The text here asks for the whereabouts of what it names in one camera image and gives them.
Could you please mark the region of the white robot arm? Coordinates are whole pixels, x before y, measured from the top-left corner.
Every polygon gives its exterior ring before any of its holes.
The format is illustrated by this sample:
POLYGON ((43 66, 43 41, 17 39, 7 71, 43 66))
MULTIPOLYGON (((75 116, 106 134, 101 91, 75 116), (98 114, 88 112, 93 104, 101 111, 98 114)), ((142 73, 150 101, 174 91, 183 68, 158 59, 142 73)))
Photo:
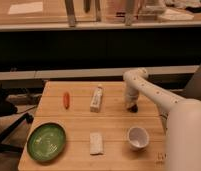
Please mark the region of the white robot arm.
POLYGON ((126 108, 142 93, 167 114, 165 171, 201 171, 201 101, 174 94, 147 78, 145 68, 123 74, 126 108))

